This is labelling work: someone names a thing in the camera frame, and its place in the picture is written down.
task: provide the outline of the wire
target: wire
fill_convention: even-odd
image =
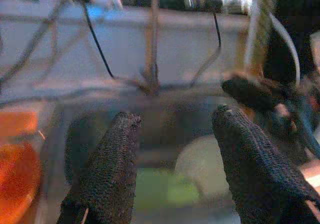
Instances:
[[[99,44],[99,41],[98,41],[98,39],[97,39],[95,30],[94,30],[94,28],[93,28],[93,26],[92,26],[92,23],[91,23],[91,20],[90,20],[90,17],[89,17],[88,8],[87,8],[87,6],[86,6],[85,3],[83,4],[83,8],[84,8],[84,13],[85,13],[86,21],[87,21],[88,26],[89,26],[89,28],[90,28],[92,37],[93,37],[94,42],[95,42],[95,44],[96,44],[96,47],[98,48],[99,53],[100,53],[100,56],[101,56],[101,58],[102,58],[102,60],[103,60],[103,63],[104,63],[104,65],[105,65],[105,67],[106,67],[106,70],[107,70],[107,72],[109,73],[109,75],[110,75],[110,77],[111,77],[112,79],[116,79],[115,76],[113,75],[113,73],[111,72],[110,67],[109,67],[109,65],[108,65],[108,62],[107,62],[107,60],[106,60],[106,58],[105,58],[105,55],[104,55],[104,53],[103,53],[103,51],[102,51],[102,49],[101,49],[101,46],[100,46],[100,44]]]
[[[286,28],[281,24],[281,22],[271,13],[269,13],[271,18],[272,25],[274,29],[280,34],[280,36],[285,41],[286,45],[289,47],[289,50],[292,54],[294,65],[295,65],[295,86],[298,87],[300,85],[300,63],[299,63],[299,56],[295,47],[292,38],[290,37],[289,33],[287,32]]]
[[[6,72],[1,78],[0,78],[0,91],[2,89],[2,86],[5,82],[12,79],[18,71],[20,71],[27,63],[29,57],[36,49],[37,45],[39,44],[40,40],[44,36],[44,34],[47,32],[48,28],[52,25],[52,23],[55,22],[58,15],[62,11],[62,9],[65,7],[66,0],[61,0],[53,9],[52,13],[49,15],[48,20],[44,20],[40,26],[40,28],[35,32],[32,39],[27,44],[26,48],[23,51],[23,54],[19,61],[10,68],[8,72]]]
[[[251,67],[252,64],[252,58],[253,58],[253,52],[255,48],[255,40],[256,40],[256,34],[258,29],[258,17],[259,17],[259,8],[258,3],[261,0],[253,0],[251,5],[251,11],[250,11],[250,21],[249,21],[249,27],[248,27],[248,35],[246,39],[246,47],[245,47],[245,53],[244,53],[244,69],[247,70]]]
[[[108,62],[105,58],[105,55],[101,49],[101,46],[99,44],[99,41],[97,39],[97,36],[96,36],[96,33],[95,33],[95,30],[92,26],[92,23],[91,23],[91,20],[90,20],[90,16],[89,16],[89,13],[88,13],[88,8],[86,6],[85,3],[83,3],[83,9],[84,9],[84,14],[85,14],[85,17],[86,17],[86,20],[87,20],[87,23],[88,23],[88,26],[89,26],[89,29],[91,31],[91,34],[92,34],[92,37],[94,39],[94,42],[96,44],[96,47],[98,48],[99,50],[99,53],[100,53],[100,56],[103,60],[103,63],[106,67],[106,70],[107,72],[109,73],[110,77],[115,80],[115,81],[121,81],[122,83],[125,83],[127,85],[131,85],[131,86],[135,86],[137,88],[139,88],[140,90],[142,90],[143,92],[145,93],[149,93],[150,92],[150,89],[148,86],[145,86],[144,84],[140,83],[138,80],[134,80],[134,79],[128,79],[128,78],[123,78],[123,77],[119,77],[119,76],[114,76],[114,74],[111,72],[111,69],[108,65]]]
[[[219,30],[219,25],[218,25],[218,21],[217,21],[217,15],[214,12],[213,13],[213,18],[214,18],[214,24],[215,24],[215,29],[216,29],[216,34],[218,36],[218,47],[215,50],[215,52],[201,65],[201,67],[199,68],[199,70],[196,72],[196,74],[194,75],[191,83],[190,83],[190,87],[193,87],[194,84],[196,83],[197,79],[199,78],[199,76],[211,65],[213,64],[217,58],[219,57],[220,53],[221,53],[221,36],[220,36],[220,30]]]

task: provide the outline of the green surface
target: green surface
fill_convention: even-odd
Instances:
[[[213,135],[194,139],[179,154],[174,172],[196,182],[205,198],[229,192],[218,141]]]
[[[199,200],[197,188],[188,179],[165,169],[138,169],[135,193],[137,211],[183,207]]]

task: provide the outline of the orange object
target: orange object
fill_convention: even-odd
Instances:
[[[35,112],[0,112],[0,138],[33,134],[37,131],[37,125]]]
[[[41,165],[29,143],[0,146],[0,224],[16,224],[37,194]]]

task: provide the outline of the black glove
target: black glove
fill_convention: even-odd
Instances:
[[[58,224],[129,224],[136,188],[141,118],[118,113],[61,204]]]
[[[314,85],[303,81],[301,87],[232,73],[222,81],[222,89],[239,103],[261,114],[269,123],[268,131],[279,139],[307,147],[320,159],[320,146],[313,136],[318,126],[317,110],[312,105]]]
[[[212,115],[226,180],[242,224],[318,224],[320,196],[236,107]]]

